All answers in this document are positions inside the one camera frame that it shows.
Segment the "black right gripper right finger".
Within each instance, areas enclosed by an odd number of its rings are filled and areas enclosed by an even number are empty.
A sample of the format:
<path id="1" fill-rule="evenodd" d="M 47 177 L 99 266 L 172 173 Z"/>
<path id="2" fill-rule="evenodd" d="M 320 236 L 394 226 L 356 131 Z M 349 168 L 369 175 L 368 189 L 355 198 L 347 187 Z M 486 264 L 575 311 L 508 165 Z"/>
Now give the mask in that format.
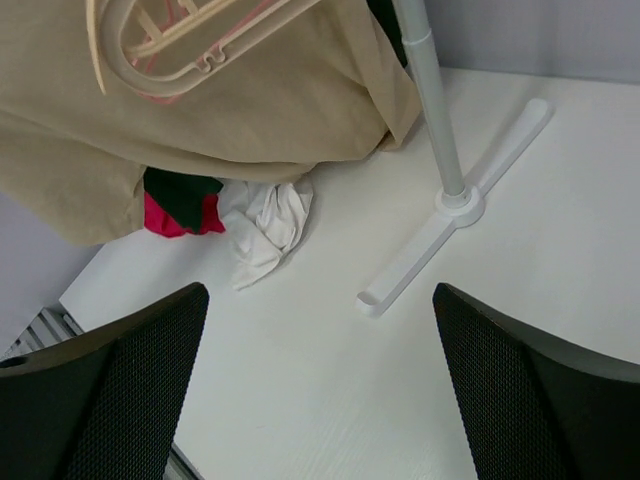
<path id="1" fill-rule="evenodd" d="M 638 478 L 638 365 L 447 283 L 433 307 L 478 478 Z"/>

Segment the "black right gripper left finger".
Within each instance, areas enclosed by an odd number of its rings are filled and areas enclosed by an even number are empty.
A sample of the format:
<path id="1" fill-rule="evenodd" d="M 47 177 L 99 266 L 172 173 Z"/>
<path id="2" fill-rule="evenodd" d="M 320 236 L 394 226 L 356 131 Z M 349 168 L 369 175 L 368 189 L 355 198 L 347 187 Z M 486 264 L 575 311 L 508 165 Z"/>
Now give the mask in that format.
<path id="1" fill-rule="evenodd" d="M 1 363 L 4 479 L 161 479 L 204 330 L 192 283 Z"/>

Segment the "beige t shirt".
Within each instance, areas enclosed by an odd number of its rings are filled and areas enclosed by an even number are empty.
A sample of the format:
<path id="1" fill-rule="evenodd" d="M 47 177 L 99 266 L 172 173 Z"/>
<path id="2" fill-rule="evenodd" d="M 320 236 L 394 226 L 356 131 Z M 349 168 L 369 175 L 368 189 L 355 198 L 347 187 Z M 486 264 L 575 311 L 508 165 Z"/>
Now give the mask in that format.
<path id="1" fill-rule="evenodd" d="M 1 191 L 61 237 L 143 225 L 147 167 L 284 183 L 394 148 L 417 89 L 363 1 L 322 1 L 176 102 L 97 85 L 78 1 L 1 5 Z"/>

